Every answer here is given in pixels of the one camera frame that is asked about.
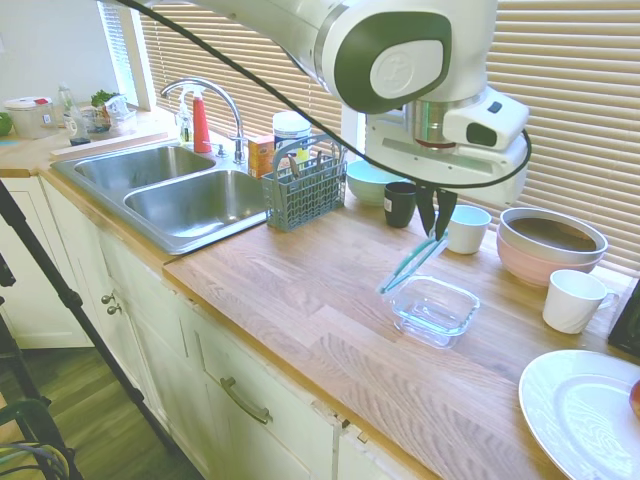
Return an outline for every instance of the white cup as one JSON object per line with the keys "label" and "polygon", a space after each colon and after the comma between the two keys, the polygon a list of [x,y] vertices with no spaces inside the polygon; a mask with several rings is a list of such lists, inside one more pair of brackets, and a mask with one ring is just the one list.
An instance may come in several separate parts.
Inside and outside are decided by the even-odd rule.
{"label": "white cup", "polygon": [[469,255],[480,250],[484,234],[491,223],[491,215],[481,208],[457,205],[447,227],[447,248],[455,253]]}
{"label": "white cup", "polygon": [[557,270],[551,274],[542,318],[559,332],[580,333],[596,311],[619,299],[620,295],[588,273]]}

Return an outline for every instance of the plastic bottle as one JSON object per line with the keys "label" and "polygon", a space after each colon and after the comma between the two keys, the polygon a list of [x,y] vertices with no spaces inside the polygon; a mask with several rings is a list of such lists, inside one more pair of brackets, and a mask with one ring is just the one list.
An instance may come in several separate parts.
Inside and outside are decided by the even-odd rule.
{"label": "plastic bottle", "polygon": [[196,153],[209,153],[211,151],[209,126],[207,125],[207,114],[204,111],[204,100],[202,99],[204,88],[197,85],[192,85],[188,88],[193,92],[193,151]]}
{"label": "plastic bottle", "polygon": [[91,140],[89,140],[87,125],[84,123],[80,109],[76,106],[76,102],[73,100],[71,90],[69,90],[69,87],[64,82],[61,83],[58,88],[58,97],[60,98],[60,103],[62,103],[64,108],[64,126],[69,132],[69,141],[71,142],[71,145],[76,146],[89,143]]}
{"label": "plastic bottle", "polygon": [[180,94],[180,109],[176,114],[176,124],[180,131],[180,142],[183,145],[193,145],[193,117],[184,102],[184,97],[187,93],[189,93],[189,90],[183,88]]}
{"label": "plastic bottle", "polygon": [[[278,151],[293,142],[310,137],[311,123],[296,112],[278,112],[273,116],[273,136],[275,150]],[[302,147],[291,153],[296,163],[309,160],[309,147]],[[280,162],[280,166],[289,166],[286,159]]]}

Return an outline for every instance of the stacked bowls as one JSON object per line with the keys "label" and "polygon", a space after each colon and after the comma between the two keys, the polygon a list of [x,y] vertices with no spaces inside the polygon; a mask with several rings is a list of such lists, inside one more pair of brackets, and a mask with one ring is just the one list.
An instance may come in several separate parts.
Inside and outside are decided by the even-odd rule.
{"label": "stacked bowls", "polygon": [[596,229],[568,215],[511,208],[500,215],[498,255],[520,280],[544,287],[556,270],[591,272],[609,246]]}

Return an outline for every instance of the spray bottle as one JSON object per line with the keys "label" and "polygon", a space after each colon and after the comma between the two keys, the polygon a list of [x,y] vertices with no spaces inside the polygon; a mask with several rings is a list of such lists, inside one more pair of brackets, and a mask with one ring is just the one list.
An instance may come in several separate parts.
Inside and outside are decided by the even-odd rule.
{"label": "spray bottle", "polygon": [[193,151],[196,153],[209,153],[211,151],[209,126],[207,125],[207,114],[204,111],[204,100],[202,99],[204,87],[189,85],[186,88],[188,91],[193,92]]}
{"label": "spray bottle", "polygon": [[193,117],[184,102],[184,97],[189,93],[187,88],[182,89],[180,94],[180,109],[176,114],[176,124],[180,130],[180,143],[187,146],[193,145]]}

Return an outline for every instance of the white plate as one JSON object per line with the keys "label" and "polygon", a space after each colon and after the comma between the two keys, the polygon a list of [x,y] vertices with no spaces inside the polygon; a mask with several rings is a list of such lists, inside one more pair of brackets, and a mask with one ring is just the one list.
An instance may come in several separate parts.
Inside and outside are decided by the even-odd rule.
{"label": "white plate", "polygon": [[640,479],[640,420],[629,393],[640,367],[583,350],[536,358],[520,378],[534,437],[572,480]]}

